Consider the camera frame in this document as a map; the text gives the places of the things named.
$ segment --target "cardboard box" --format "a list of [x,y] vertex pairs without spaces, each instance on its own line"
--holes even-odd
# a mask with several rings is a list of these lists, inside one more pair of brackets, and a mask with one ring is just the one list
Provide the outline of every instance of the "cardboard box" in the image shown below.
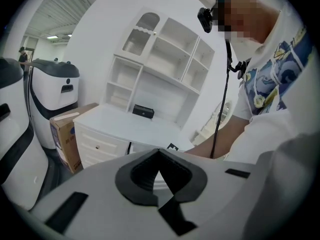
[[83,168],[78,152],[73,119],[96,106],[98,106],[97,103],[92,103],[50,118],[50,127],[55,148],[62,163],[69,168],[72,173],[76,173]]

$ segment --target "black cable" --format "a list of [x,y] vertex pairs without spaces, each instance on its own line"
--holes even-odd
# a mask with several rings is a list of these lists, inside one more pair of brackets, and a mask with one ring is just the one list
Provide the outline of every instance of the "black cable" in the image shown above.
[[211,159],[214,158],[215,146],[216,146],[216,140],[217,140],[217,134],[218,134],[219,125],[220,125],[221,115],[222,115],[222,112],[223,112],[223,109],[224,109],[224,106],[225,106],[226,94],[227,94],[227,89],[228,89],[229,71],[230,70],[227,67],[226,68],[226,81],[225,81],[223,99],[222,99],[221,108],[220,108],[219,116],[218,116],[218,121],[216,123],[215,132],[214,132],[214,136],[213,136],[213,146],[212,146],[212,150],[211,150],[211,154],[210,154],[210,158]]

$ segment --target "white t-shirt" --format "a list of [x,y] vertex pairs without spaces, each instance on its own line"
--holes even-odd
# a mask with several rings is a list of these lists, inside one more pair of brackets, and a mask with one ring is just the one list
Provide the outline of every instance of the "white t-shirt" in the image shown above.
[[243,76],[233,115],[249,120],[225,160],[255,164],[299,134],[282,95],[306,67],[314,45],[296,11],[286,5]]

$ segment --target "white desk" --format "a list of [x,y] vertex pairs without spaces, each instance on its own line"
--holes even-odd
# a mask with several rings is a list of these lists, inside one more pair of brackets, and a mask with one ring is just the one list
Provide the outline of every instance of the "white desk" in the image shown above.
[[194,147],[174,123],[126,113],[108,104],[99,105],[73,121],[84,168],[124,156],[129,142],[160,148],[173,143],[179,151]]

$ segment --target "white bookshelf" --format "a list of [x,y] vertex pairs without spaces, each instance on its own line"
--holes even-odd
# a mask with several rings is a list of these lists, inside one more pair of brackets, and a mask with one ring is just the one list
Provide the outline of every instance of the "white bookshelf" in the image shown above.
[[188,120],[214,50],[186,26],[143,8],[114,53],[100,101],[131,113],[135,104],[154,109],[154,119],[180,128]]

